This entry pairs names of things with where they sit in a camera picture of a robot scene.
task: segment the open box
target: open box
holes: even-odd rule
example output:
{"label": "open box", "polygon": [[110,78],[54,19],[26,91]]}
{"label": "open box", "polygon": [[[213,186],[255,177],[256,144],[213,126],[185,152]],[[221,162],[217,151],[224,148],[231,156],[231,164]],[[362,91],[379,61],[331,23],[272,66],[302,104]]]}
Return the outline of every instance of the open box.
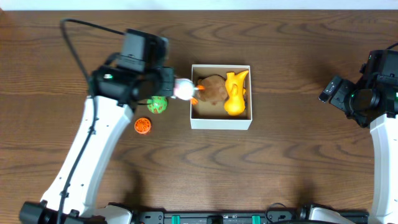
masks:
{"label": "open box", "polygon": [[249,70],[244,81],[246,89],[246,109],[239,116],[230,116],[224,110],[224,101],[212,104],[210,102],[198,102],[191,105],[190,121],[192,129],[227,129],[247,130],[252,121],[251,103],[251,74],[249,65],[192,65],[192,81],[196,84],[198,79],[212,75],[219,75],[226,79],[227,72],[238,74]]}

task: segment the orange bottle cap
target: orange bottle cap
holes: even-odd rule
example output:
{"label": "orange bottle cap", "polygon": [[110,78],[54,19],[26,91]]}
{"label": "orange bottle cap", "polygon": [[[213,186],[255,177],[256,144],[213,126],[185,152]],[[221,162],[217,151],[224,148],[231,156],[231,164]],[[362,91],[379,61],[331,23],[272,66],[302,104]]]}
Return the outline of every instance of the orange bottle cap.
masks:
{"label": "orange bottle cap", "polygon": [[134,124],[134,129],[139,134],[147,134],[152,127],[148,118],[139,118],[136,123]]}

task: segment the yellow rubber duck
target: yellow rubber duck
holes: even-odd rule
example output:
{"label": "yellow rubber duck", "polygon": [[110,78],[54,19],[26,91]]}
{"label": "yellow rubber duck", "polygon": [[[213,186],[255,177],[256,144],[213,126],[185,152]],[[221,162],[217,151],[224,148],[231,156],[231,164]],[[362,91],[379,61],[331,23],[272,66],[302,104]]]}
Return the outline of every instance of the yellow rubber duck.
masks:
{"label": "yellow rubber duck", "polygon": [[237,116],[243,113],[245,109],[243,95],[246,90],[243,88],[244,79],[249,70],[235,75],[234,72],[226,74],[225,88],[228,92],[229,99],[224,104],[224,109],[231,116]]}

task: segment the green toy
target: green toy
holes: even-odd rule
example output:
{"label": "green toy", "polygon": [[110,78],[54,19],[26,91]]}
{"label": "green toy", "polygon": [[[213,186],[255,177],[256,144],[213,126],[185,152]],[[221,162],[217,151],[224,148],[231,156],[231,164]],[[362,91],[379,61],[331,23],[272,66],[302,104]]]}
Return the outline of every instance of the green toy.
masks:
{"label": "green toy", "polygon": [[167,99],[164,96],[153,96],[147,100],[148,110],[152,113],[161,113],[167,108]]}

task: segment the wood grain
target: wood grain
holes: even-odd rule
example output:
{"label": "wood grain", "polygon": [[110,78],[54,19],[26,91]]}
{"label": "wood grain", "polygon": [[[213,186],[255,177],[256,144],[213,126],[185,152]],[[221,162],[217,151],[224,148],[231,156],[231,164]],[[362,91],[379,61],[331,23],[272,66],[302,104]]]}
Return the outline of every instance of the wood grain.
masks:
{"label": "wood grain", "polygon": [[[191,130],[189,104],[162,114],[139,108],[153,130],[122,135],[98,206],[177,210],[264,210],[314,201],[370,209],[373,145],[368,129],[318,95],[334,74],[356,81],[370,50],[397,40],[394,11],[10,12],[0,20],[0,219],[18,223],[38,201],[75,137],[86,85],[60,36],[63,17],[170,40],[167,65],[181,77],[193,63],[252,68],[249,131]],[[68,25],[88,70],[122,38]]]}

